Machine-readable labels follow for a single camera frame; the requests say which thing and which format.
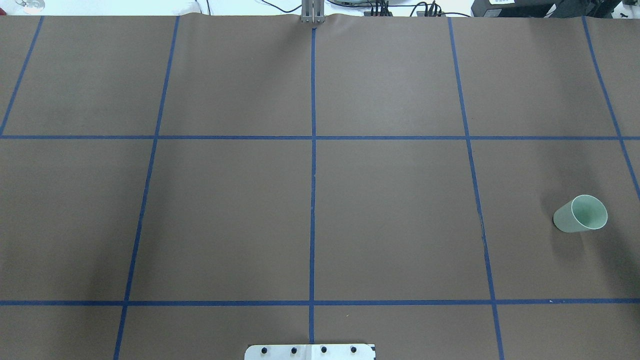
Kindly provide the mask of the light green plastic cup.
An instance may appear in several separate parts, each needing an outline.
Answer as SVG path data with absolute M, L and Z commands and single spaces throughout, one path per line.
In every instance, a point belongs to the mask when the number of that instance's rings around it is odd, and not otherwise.
M 590 194 L 576 196 L 552 216 L 554 226 L 564 233 L 599 230 L 608 223 L 608 219 L 605 205 Z

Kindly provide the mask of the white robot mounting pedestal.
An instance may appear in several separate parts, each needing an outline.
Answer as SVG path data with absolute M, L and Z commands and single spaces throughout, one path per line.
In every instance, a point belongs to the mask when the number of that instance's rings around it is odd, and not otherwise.
M 256 344 L 247 347 L 245 360 L 375 360 L 374 344 Z

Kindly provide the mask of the black box on desk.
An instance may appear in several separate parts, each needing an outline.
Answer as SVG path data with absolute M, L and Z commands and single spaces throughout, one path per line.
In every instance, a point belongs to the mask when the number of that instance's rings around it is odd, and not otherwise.
M 474 0 L 474 18 L 611 19 L 621 0 Z

